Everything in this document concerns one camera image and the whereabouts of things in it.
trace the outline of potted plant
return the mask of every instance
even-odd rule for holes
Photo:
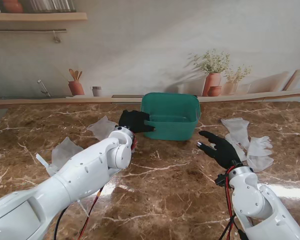
[[[235,94],[239,85],[239,82],[248,74],[251,73],[251,66],[239,66],[237,71],[234,72],[230,68],[225,70],[226,83],[222,88],[222,95]]]
[[[85,95],[84,89],[82,88],[82,85],[79,82],[79,79],[82,75],[82,71],[79,73],[79,71],[73,71],[72,69],[69,69],[69,72],[73,77],[73,81],[69,81],[68,84],[72,95]]]
[[[205,78],[202,96],[218,96],[221,93],[221,74],[229,66],[230,55],[228,53],[217,53],[217,50],[208,50],[202,56],[194,56],[194,64],[202,69],[208,76]]]

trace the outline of red wire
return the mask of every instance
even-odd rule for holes
[[[96,204],[96,202],[97,202],[97,200],[98,200],[98,198],[99,198],[99,196],[100,196],[101,191],[103,190],[103,188],[104,188],[104,187],[102,187],[102,188],[99,190],[99,192],[97,193],[97,195],[95,196],[95,199],[94,199],[93,204],[92,204],[92,206],[91,206],[91,208],[90,208],[90,211],[89,211],[89,216],[86,218],[85,223],[84,223],[84,225],[83,225],[83,228],[82,228],[82,230],[81,230],[81,233],[80,233],[80,235],[79,235],[79,237],[78,237],[77,240],[80,240],[81,237],[83,236],[83,234],[84,234],[84,232],[85,232],[85,230],[86,230],[86,227],[87,227],[87,225],[88,225],[88,222],[89,222],[89,218],[90,218],[90,214],[91,214],[91,212],[92,212],[92,208],[95,206],[95,204]]]
[[[229,168],[229,170],[227,171],[227,174],[232,170],[234,169],[235,166],[232,166],[231,168]],[[227,194],[227,205],[228,205],[228,211],[229,211],[229,215],[230,215],[230,218],[232,217],[232,207],[231,207],[231,199],[230,199],[230,194],[229,194],[229,179],[228,179],[228,176],[225,177],[225,187],[226,187],[226,194]],[[230,225],[230,228],[229,228],[229,231],[228,231],[228,234],[226,236],[226,239],[227,240],[230,240],[230,231],[231,229],[233,228],[233,223]]]

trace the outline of white wall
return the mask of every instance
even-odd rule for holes
[[[232,64],[253,66],[246,81],[300,68],[300,0],[77,0],[88,21],[1,23],[2,28],[60,29],[62,43],[47,33],[0,33],[0,97],[71,95],[69,68],[83,71],[86,95],[176,91],[192,82],[191,53],[217,48]]]

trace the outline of transparent plastic glove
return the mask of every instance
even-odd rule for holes
[[[71,157],[82,150],[82,147],[75,145],[69,137],[66,137],[52,150],[52,164],[49,165],[49,168],[59,171]]]
[[[240,143],[246,150],[248,150],[250,142],[248,139],[247,128],[250,122],[244,120],[242,117],[231,119],[222,118],[221,122],[230,132],[231,138]]]
[[[109,121],[107,116],[104,116],[99,121],[94,124],[91,124],[86,129],[93,132],[93,135],[99,141],[109,137],[110,133],[115,130],[116,123]]]
[[[241,149],[241,147],[238,145],[239,142],[234,140],[230,133],[225,135],[225,139],[234,147],[236,153],[238,154],[238,157],[240,158],[241,162],[246,161],[247,157],[245,152]]]
[[[270,150],[272,147],[268,136],[260,138],[251,137],[250,146],[246,156],[249,167],[255,172],[260,172],[270,167],[274,162],[273,158],[268,157],[272,154],[272,151]]]

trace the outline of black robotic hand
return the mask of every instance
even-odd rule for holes
[[[133,133],[153,132],[153,126],[145,125],[145,120],[149,121],[150,116],[143,111],[124,110],[119,120],[119,126],[129,129]]]
[[[210,158],[215,159],[221,167],[228,169],[241,164],[235,148],[227,140],[208,131],[200,131],[199,134],[206,137],[210,143],[215,144],[215,149],[200,141],[197,142],[197,147]]]

